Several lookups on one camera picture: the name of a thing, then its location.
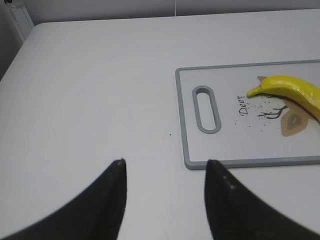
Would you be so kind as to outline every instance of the white cutting board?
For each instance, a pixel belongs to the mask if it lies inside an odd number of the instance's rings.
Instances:
[[[227,167],[300,165],[320,162],[320,124],[309,119],[305,129],[283,136],[281,119],[290,111],[283,99],[257,96],[247,98],[258,86],[258,76],[289,75],[320,87],[320,62],[263,63],[242,66],[179,68],[176,71],[184,160],[190,169],[205,168],[216,159]],[[197,127],[192,92],[207,86],[214,97],[221,129],[207,134]],[[210,116],[201,115],[210,122]],[[299,125],[297,119],[289,131]]]

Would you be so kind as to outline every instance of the deer illustration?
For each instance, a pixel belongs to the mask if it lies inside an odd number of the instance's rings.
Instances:
[[[258,76],[258,79],[261,82],[265,78],[266,76]],[[292,136],[301,132],[308,126],[309,119],[315,119],[304,108],[292,100],[278,96],[269,96],[268,98],[281,98],[285,105],[281,108],[273,108],[276,112],[261,112],[258,117],[277,119],[285,109],[289,109],[289,111],[287,111],[281,118],[281,133],[284,137]]]

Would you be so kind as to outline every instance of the table surface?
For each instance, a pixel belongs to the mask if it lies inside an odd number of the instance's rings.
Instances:
[[[119,240],[212,239],[205,172],[184,166],[175,70],[320,59],[319,22],[313,9],[36,26],[0,82],[0,237],[123,157]],[[320,165],[231,172],[320,232]]]

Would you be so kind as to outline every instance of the white wall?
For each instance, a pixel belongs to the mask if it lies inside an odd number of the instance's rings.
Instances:
[[[320,0],[24,0],[35,25],[43,22],[320,8]]]
[[[0,0],[0,79],[15,58],[19,47],[20,44],[5,9],[5,3]]]

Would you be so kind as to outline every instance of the banana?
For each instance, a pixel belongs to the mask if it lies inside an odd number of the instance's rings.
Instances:
[[[310,82],[294,76],[268,76],[246,95],[253,97],[257,94],[279,95],[294,100],[320,122],[320,88]]]

